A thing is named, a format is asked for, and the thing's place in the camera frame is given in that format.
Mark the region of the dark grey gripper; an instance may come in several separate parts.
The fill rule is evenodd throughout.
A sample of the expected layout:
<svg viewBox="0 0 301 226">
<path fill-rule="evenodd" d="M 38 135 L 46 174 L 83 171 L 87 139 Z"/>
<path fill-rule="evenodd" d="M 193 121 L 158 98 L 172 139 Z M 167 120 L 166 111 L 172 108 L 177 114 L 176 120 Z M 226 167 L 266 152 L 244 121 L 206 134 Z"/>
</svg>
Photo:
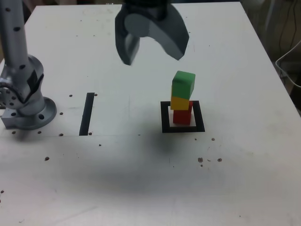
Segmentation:
<svg viewBox="0 0 301 226">
<path fill-rule="evenodd" d="M 140 38 L 158 42 L 172 58 L 181 59 L 189 34 L 184 20 L 171 4 L 130 6 L 123 4 L 115 17 L 115 45 L 122 62 L 131 65 L 140 45 Z"/>
</svg>

